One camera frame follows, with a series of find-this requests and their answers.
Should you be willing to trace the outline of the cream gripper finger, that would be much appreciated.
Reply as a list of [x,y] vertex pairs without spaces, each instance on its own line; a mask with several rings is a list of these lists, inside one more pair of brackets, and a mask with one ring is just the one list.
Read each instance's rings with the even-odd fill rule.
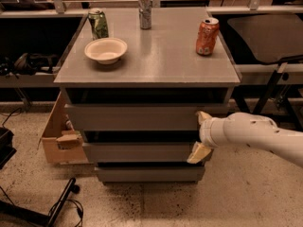
[[197,164],[205,157],[207,157],[212,151],[212,148],[205,146],[202,143],[196,142],[193,145],[192,152],[189,154],[187,158],[187,162],[189,164]]
[[198,123],[202,124],[205,120],[210,119],[211,115],[209,113],[203,112],[203,111],[198,111],[196,113],[198,117]]

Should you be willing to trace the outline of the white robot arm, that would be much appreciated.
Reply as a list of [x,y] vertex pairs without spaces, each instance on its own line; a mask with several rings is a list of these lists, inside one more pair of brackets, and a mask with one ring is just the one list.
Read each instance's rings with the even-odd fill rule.
[[203,160],[213,148],[241,146],[272,152],[297,166],[303,166],[303,132],[279,128],[269,117],[232,113],[228,117],[212,117],[197,112],[200,141],[187,158],[189,164]]

